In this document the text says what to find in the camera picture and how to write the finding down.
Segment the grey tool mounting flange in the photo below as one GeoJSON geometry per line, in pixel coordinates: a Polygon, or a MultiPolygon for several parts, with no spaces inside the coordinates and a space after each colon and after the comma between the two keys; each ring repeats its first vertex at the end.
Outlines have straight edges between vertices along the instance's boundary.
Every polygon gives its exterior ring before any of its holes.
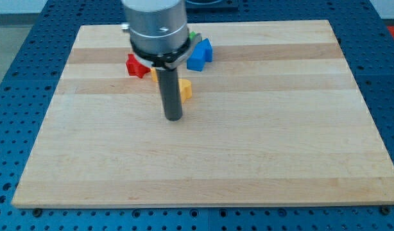
{"type": "Polygon", "coordinates": [[[185,62],[193,53],[196,45],[202,41],[200,33],[194,33],[192,38],[188,37],[185,43],[177,50],[166,54],[151,54],[139,49],[131,40],[130,44],[136,59],[146,67],[153,67],[160,70],[176,69],[185,62]]]}

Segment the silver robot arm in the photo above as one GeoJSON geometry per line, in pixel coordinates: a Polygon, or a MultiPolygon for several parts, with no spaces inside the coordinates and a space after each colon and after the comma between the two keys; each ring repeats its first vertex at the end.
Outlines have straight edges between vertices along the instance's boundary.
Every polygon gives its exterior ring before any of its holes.
{"type": "Polygon", "coordinates": [[[177,67],[192,55],[202,36],[191,36],[183,0],[121,2],[135,57],[156,70],[165,117],[177,121],[183,115],[177,67]]]}

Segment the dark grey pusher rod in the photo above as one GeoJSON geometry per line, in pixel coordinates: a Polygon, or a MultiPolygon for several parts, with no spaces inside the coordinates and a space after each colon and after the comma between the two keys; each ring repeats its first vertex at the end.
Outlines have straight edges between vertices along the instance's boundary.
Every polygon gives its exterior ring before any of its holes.
{"type": "Polygon", "coordinates": [[[166,119],[169,121],[181,119],[183,113],[177,70],[157,69],[157,80],[166,119]]]}

